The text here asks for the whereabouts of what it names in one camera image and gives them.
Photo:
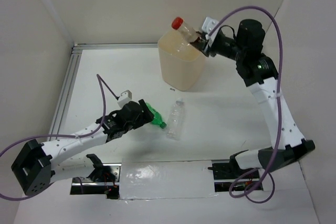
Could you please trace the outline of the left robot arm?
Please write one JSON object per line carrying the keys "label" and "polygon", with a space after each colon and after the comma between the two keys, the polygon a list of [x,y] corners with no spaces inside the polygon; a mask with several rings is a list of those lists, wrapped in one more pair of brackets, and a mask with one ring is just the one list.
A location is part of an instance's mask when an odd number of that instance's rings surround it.
{"label": "left robot arm", "polygon": [[38,143],[36,139],[25,143],[11,169],[26,196],[34,196],[52,183],[68,178],[82,177],[93,182],[116,181],[116,172],[95,154],[75,155],[92,147],[121,138],[152,122],[154,115],[144,100],[130,101],[119,110],[97,119],[76,134]]}

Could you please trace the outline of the red cap labelled bottle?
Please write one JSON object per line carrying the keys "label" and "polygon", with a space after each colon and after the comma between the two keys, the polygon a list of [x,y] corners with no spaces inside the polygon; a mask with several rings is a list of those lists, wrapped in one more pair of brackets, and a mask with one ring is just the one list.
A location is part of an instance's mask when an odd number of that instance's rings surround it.
{"label": "red cap labelled bottle", "polygon": [[178,31],[188,44],[193,46],[193,42],[197,39],[197,31],[191,25],[181,17],[176,17],[172,21],[171,27]]}

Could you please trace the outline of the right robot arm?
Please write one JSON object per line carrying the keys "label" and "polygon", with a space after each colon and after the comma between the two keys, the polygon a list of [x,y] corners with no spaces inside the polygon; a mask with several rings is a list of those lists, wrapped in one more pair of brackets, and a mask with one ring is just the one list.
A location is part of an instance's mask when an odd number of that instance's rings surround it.
{"label": "right robot arm", "polygon": [[240,178],[252,168],[266,169],[267,166],[270,166],[269,172],[273,172],[314,151],[314,142],[305,139],[284,96],[277,91],[279,73],[274,62],[262,52],[265,38],[262,24],[254,19],[244,19],[232,38],[220,29],[210,36],[217,24],[217,20],[206,17],[199,32],[202,39],[192,45],[207,57],[221,55],[236,62],[239,76],[261,108],[271,140],[268,148],[231,155],[230,174]]}

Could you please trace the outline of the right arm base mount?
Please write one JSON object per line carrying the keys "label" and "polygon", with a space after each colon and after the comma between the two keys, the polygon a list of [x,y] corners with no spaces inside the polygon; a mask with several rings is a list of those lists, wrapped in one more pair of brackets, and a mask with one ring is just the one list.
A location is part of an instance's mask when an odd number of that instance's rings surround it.
{"label": "right arm base mount", "polygon": [[[229,188],[235,179],[252,170],[251,168],[239,168],[235,157],[243,152],[245,151],[233,154],[226,160],[212,161],[210,167],[207,168],[213,173],[215,192],[229,191]],[[259,172],[255,171],[239,180],[237,184],[233,186],[232,191],[244,191],[247,186],[251,186],[253,183],[258,182],[259,179]]]}

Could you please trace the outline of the clear bottle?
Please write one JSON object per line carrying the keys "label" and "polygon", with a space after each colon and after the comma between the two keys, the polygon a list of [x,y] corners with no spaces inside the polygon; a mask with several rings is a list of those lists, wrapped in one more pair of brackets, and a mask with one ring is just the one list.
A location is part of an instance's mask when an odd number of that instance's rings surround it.
{"label": "clear bottle", "polygon": [[185,114],[185,105],[182,98],[177,99],[170,111],[167,120],[167,136],[168,138],[179,140]]}

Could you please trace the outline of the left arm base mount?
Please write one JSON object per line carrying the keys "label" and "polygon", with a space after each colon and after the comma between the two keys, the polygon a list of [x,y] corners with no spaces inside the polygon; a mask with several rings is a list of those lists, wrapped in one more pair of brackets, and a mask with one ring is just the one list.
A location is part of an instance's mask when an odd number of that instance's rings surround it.
{"label": "left arm base mount", "polygon": [[120,199],[121,164],[103,163],[95,154],[86,158],[93,165],[93,170],[86,177],[72,179],[71,195],[105,195],[107,199]]}

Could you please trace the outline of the green plastic bottle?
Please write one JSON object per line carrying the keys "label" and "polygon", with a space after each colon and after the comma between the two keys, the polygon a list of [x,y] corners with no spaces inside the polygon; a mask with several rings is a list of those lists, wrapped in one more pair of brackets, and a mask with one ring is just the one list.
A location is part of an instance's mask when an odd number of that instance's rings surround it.
{"label": "green plastic bottle", "polygon": [[155,109],[153,108],[149,103],[146,103],[146,106],[150,110],[150,112],[153,114],[154,118],[152,120],[152,124],[160,127],[161,129],[165,129],[167,124],[163,120],[162,115]]}

